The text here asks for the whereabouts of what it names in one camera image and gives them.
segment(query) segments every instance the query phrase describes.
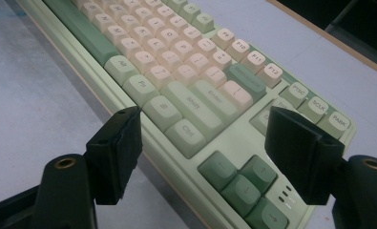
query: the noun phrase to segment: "brown edge trim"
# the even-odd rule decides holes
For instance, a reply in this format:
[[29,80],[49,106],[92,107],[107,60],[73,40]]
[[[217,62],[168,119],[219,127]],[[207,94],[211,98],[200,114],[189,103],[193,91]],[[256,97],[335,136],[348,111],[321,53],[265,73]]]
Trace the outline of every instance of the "brown edge trim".
[[344,44],[343,42],[341,42],[334,36],[330,35],[328,32],[320,29],[319,27],[315,26],[311,22],[307,21],[305,18],[301,17],[298,13],[286,7],[285,5],[278,2],[277,0],[266,0],[266,1],[274,5],[278,9],[282,10],[283,12],[289,14],[290,16],[292,16],[293,18],[295,18],[296,20],[298,20],[299,22],[301,22],[302,24],[310,28],[311,30],[315,31],[316,33],[318,33],[319,35],[327,39],[332,44],[336,45],[343,51],[348,52],[349,54],[357,58],[359,61],[361,61],[362,63],[364,63],[365,65],[369,66],[370,68],[372,68],[373,70],[377,72],[377,64],[375,62],[369,60],[368,58],[366,58],[364,55],[360,54],[359,52],[356,52],[354,49],[350,48],[348,45]]

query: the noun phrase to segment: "spacebar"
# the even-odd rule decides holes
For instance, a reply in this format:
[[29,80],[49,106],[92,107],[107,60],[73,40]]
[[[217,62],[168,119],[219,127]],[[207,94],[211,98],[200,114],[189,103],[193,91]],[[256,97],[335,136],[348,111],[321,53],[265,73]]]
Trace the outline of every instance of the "spacebar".
[[70,0],[44,0],[45,4],[101,65],[119,55],[116,47]]

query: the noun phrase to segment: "table surface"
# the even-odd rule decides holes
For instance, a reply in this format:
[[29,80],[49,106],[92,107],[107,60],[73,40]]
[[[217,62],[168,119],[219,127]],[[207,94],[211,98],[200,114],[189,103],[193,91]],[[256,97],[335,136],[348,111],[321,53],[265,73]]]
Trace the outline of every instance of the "table surface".
[[[377,71],[264,0],[191,0],[260,48],[357,124],[345,158],[377,157]],[[83,154],[110,117],[30,18],[0,1],[0,201],[40,182],[45,164]],[[333,198],[306,228],[334,228]],[[99,228],[200,228],[141,157],[124,199],[97,206]]]

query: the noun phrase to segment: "keyboard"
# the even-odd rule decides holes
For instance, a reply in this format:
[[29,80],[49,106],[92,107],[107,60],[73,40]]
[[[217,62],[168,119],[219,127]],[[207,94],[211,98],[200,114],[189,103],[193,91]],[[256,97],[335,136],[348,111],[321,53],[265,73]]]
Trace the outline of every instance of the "keyboard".
[[269,108],[347,147],[355,124],[187,0],[18,0],[110,113],[139,106],[144,155],[210,228],[302,228],[264,150]]

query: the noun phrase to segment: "green keyboard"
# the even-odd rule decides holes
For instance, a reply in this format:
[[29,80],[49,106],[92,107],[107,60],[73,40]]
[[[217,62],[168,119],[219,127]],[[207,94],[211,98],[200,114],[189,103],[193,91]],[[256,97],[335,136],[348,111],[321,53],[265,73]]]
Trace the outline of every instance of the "green keyboard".
[[110,113],[139,106],[144,154],[210,228],[302,228],[264,150],[269,108],[348,146],[355,124],[187,0],[18,0]]

